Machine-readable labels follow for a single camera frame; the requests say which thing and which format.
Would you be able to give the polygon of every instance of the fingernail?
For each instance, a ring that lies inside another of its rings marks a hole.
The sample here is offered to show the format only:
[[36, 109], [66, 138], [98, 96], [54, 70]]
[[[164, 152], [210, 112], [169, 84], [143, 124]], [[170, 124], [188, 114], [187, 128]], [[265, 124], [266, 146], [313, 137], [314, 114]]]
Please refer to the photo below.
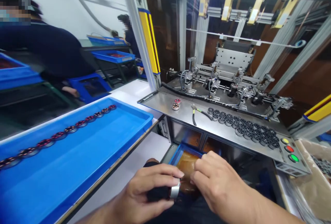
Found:
[[179, 171], [179, 177], [180, 177], [180, 178], [182, 178], [184, 175], [185, 175], [184, 172]]

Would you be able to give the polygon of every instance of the blue plastic tray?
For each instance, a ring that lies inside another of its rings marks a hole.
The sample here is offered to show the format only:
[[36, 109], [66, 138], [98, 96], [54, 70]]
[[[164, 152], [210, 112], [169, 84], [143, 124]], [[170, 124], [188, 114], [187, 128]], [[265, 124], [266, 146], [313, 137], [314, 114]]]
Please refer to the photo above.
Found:
[[184, 152], [188, 152], [188, 153], [198, 156], [200, 158], [202, 157], [202, 153], [198, 152], [194, 148], [192, 148], [184, 143], [181, 143], [179, 145], [179, 147], [177, 148], [175, 154], [172, 156], [169, 164], [176, 166]]
[[34, 72], [28, 65], [19, 62], [4, 53], [0, 53], [0, 59], [5, 59], [16, 66], [13, 68], [0, 69], [0, 90], [40, 83], [43, 81], [39, 74]]
[[[116, 51], [116, 50], [101, 50], [101, 51], [92, 52], [92, 54], [97, 59], [105, 60], [105, 61], [109, 61], [109, 62], [113, 62], [113, 63], [123, 63], [123, 62], [134, 60], [136, 58], [134, 54], [120, 52], [120, 51]], [[117, 58], [117, 57], [110, 56], [109, 54], [120, 54], [120, 55], [124, 55], [124, 57]]]
[[89, 40], [92, 44], [96, 43], [96, 46], [98, 46], [99, 44], [108, 45], [108, 46], [110, 46], [110, 45], [123, 45], [123, 46], [127, 45], [124, 40], [120, 40], [120, 39], [116, 39], [116, 38], [112, 38], [112, 37], [102, 36], [101, 38], [110, 39], [110, 40], [102, 40], [102, 39], [90, 37], [89, 35], [87, 35], [87, 38], [89, 38]]
[[0, 145], [0, 159], [35, 146], [115, 104], [117, 108], [18, 165], [0, 171], [0, 223], [54, 223], [152, 125], [150, 113], [102, 98]]

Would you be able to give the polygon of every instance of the table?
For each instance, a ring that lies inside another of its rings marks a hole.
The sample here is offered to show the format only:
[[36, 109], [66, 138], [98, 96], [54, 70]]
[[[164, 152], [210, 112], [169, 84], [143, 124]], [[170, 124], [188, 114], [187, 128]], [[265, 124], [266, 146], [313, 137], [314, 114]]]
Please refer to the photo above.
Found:
[[121, 158], [56, 223], [73, 224], [117, 195], [147, 159], [161, 160], [170, 142], [152, 132], [164, 118], [163, 114], [137, 103], [150, 93], [148, 82], [136, 79], [111, 91], [111, 97], [153, 114], [153, 125], [128, 149]]

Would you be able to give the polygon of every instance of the pliers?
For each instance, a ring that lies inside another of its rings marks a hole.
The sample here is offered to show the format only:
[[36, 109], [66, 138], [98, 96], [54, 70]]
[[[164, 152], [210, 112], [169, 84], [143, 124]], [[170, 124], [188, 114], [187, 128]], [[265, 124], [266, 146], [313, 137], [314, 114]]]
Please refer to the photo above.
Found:
[[198, 110], [200, 113], [204, 114], [205, 116], [207, 116], [211, 121], [213, 120], [209, 114], [207, 114], [206, 112], [198, 109], [194, 104], [191, 104], [191, 108], [193, 109], [193, 115], [192, 115], [192, 120], [193, 120], [193, 124], [194, 126], [196, 126], [197, 124], [195, 123], [195, 119], [194, 119], [194, 113], [195, 113], [195, 110]]

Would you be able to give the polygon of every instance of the right hand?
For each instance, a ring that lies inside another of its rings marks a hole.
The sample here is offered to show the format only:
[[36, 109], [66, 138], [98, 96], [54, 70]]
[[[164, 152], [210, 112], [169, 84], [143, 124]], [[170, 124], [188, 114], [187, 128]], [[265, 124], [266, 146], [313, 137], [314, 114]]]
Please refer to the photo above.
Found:
[[195, 163], [191, 181], [199, 188], [209, 208], [227, 223], [255, 223], [253, 203], [259, 194], [213, 151]]

